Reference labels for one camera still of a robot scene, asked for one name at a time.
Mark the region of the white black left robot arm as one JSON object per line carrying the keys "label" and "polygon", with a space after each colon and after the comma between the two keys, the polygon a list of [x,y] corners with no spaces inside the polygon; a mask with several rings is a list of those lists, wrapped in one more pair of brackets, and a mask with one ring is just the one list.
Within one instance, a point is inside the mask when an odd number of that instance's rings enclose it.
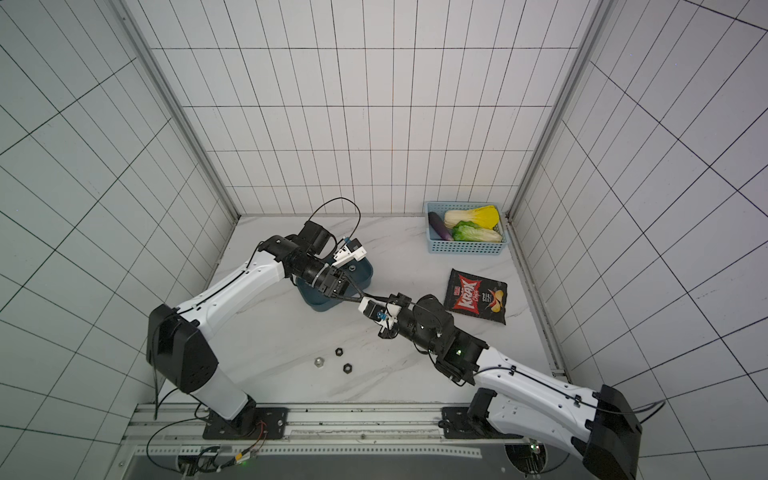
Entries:
{"label": "white black left robot arm", "polygon": [[148,318],[146,352],[153,370],[206,406],[211,419],[246,434],[258,421],[256,403],[223,372],[209,341],[263,291],[288,278],[314,311],[351,302],[383,331],[394,332],[409,300],[402,295],[365,293],[355,281],[372,275],[361,243],[350,239],[334,253],[323,255],[331,237],[309,221],[298,234],[274,235],[261,242],[238,270],[196,297],[176,307],[156,307]]}

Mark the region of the dark teal storage box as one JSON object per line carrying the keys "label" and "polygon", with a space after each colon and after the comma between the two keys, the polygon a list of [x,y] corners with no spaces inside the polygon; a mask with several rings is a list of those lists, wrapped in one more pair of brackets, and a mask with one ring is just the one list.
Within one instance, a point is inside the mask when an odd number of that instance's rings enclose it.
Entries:
{"label": "dark teal storage box", "polygon": [[[367,259],[360,261],[352,260],[342,266],[341,271],[361,290],[365,290],[370,286],[374,273],[373,266]],[[295,284],[304,302],[316,312],[328,311],[341,303],[339,299],[323,296],[300,278],[295,279]]]}

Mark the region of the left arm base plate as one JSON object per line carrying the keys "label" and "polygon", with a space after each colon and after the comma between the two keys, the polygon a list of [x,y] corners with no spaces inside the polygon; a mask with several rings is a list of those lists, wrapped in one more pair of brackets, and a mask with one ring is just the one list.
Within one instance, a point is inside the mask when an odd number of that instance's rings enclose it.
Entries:
{"label": "left arm base plate", "polygon": [[246,406],[232,420],[215,411],[207,417],[202,438],[211,441],[280,440],[284,437],[289,409]]}

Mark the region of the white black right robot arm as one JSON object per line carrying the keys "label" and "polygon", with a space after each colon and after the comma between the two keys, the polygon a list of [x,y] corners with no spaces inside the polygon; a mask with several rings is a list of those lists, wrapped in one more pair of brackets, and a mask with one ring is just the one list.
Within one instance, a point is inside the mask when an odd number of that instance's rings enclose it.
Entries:
{"label": "white black right robot arm", "polygon": [[617,389],[579,387],[523,365],[457,327],[433,295],[366,297],[358,309],[380,337],[410,341],[454,384],[475,387],[468,414],[477,435],[526,437],[575,456],[599,479],[636,478],[642,425]]}

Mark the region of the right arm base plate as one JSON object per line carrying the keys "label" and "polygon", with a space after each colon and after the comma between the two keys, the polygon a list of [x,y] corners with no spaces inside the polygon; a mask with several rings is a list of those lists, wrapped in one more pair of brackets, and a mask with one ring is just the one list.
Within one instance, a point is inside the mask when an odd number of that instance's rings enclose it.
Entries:
{"label": "right arm base plate", "polygon": [[479,388],[468,407],[443,407],[438,427],[447,439],[522,439],[522,435],[502,433],[489,420],[489,407],[497,393]]}

